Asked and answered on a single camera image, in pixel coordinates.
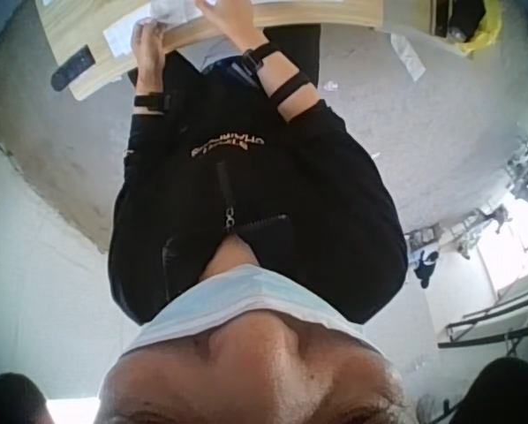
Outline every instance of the surgical face mask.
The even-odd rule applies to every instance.
[[[141,328],[124,353],[193,336],[259,309],[281,312],[302,322],[340,331],[383,356],[380,349],[365,339],[361,325],[348,322],[325,300],[289,278],[253,265],[241,265],[212,276],[172,300]]]

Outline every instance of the gray floor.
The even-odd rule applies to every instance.
[[[406,231],[459,216],[502,189],[505,164],[528,133],[528,23],[508,3],[501,40],[474,60],[413,43],[426,74],[413,82],[387,34],[324,26],[321,85],[349,132],[376,159]],[[55,93],[56,63],[34,2],[0,38],[0,142],[35,187],[103,251],[122,182],[132,86],[84,102]]]

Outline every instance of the black watch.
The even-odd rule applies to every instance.
[[[134,97],[134,106],[137,108],[147,108],[151,112],[165,113],[170,109],[170,95],[164,93],[137,95]]]
[[[264,62],[262,62],[262,60],[264,60],[265,57],[270,56],[272,53],[276,53],[277,51],[280,51],[280,49],[272,42],[262,44],[260,47],[257,47],[254,50],[248,49],[245,53],[243,53],[243,65],[245,66],[246,70],[249,71],[249,73],[254,75],[260,70],[262,66],[264,66]]]

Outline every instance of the black sweatshirt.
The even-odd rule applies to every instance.
[[[236,233],[263,268],[366,322],[407,270],[370,155],[324,101],[286,124],[253,88],[203,99],[171,120],[132,118],[109,250],[114,300],[138,324],[152,320]]]

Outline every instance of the zipper pull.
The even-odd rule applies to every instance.
[[[230,206],[225,210],[225,230],[230,231],[235,226],[235,209]]]

